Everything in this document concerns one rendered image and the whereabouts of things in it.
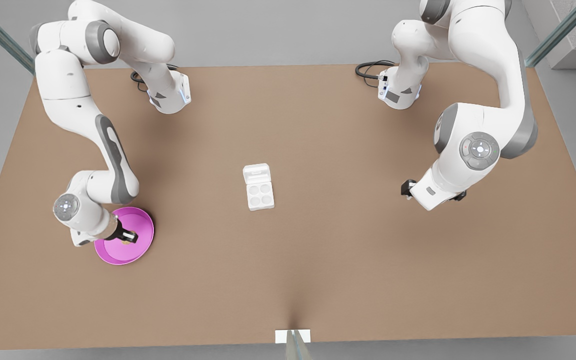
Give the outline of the white egg box base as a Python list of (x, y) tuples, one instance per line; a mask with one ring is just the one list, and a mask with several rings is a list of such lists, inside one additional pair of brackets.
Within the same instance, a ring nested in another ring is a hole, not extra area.
[(250, 211), (275, 207), (272, 182), (251, 183), (246, 185), (247, 207)]

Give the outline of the pink round plate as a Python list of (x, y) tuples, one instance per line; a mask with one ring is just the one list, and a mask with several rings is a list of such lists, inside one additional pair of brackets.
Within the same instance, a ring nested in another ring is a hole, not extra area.
[(118, 239), (98, 239), (94, 249), (99, 258), (111, 265), (125, 265), (139, 259), (148, 251), (154, 239), (153, 219), (137, 207), (122, 207), (114, 210), (126, 230), (135, 231), (138, 240), (134, 244), (122, 244)]

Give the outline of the white egg box lid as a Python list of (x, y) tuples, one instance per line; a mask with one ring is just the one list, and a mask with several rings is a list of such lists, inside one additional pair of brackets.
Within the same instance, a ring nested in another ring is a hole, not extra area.
[(272, 181), (270, 167), (267, 163), (247, 165), (242, 169), (246, 185), (256, 185)]

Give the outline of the white post foot plate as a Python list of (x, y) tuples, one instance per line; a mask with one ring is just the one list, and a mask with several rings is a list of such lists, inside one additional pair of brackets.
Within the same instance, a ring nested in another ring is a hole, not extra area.
[(275, 344), (286, 344), (288, 339), (297, 338), (297, 333), (304, 343), (312, 342), (310, 329), (278, 329), (274, 331)]

